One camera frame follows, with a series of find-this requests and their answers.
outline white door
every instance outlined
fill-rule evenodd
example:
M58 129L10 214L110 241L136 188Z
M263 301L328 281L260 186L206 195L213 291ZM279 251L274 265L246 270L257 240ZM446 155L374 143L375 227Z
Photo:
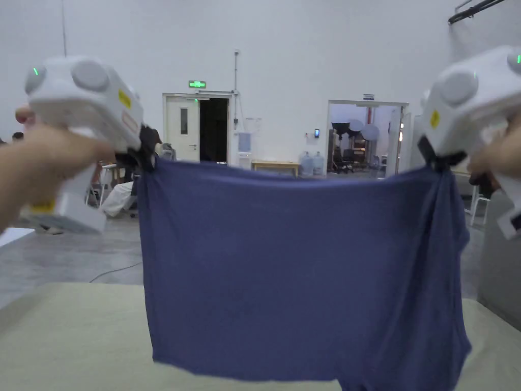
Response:
M400 161L398 162L399 173L411 169L411 154L413 148L418 149L417 144L414 144L410 113L406 113L403 116L402 123L402 145L400 146Z
M402 108L397 106L391 115L391 127L389 128L389 147L387 149L386 177L395 175L398 171L398 147L400 143L400 124L402 120Z
M167 142L176 150L178 160L199 161L199 102L185 97L166 100Z

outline green exit sign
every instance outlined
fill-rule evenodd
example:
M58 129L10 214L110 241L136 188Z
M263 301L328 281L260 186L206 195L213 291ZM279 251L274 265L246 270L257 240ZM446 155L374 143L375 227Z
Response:
M190 88L206 88L206 81L190 80L188 85Z

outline blue cloth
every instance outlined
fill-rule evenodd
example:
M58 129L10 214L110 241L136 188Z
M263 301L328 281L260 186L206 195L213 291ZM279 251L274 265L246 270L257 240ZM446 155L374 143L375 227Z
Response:
M155 361L344 390L455 387L468 231L450 172L318 181L158 160L138 198Z

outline open doorway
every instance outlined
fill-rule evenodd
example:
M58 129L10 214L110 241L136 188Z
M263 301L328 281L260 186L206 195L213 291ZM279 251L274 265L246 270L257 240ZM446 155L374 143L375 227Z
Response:
M177 160L228 162L231 95L163 94L165 140Z
M228 154L228 99L200 100L199 159L226 164Z
M406 105L330 101L327 176L377 179L395 174Z

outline electric cable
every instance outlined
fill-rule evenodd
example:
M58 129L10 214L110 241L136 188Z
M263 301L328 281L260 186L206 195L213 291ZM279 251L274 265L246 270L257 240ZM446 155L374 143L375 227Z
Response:
M143 261L139 261L138 263L134 263L133 265L131 266L127 266L127 267L122 267L121 269L115 269L115 270L109 270L108 272L104 272L102 274L98 274L96 277L94 277L92 280L89 281L89 284L96 281L98 278L104 276L104 275L107 275L107 274L110 274L110 273L114 273L114 272L120 272L122 270L126 270L126 269L130 269L131 267L134 267L134 266L137 266L139 265L140 263L143 263Z

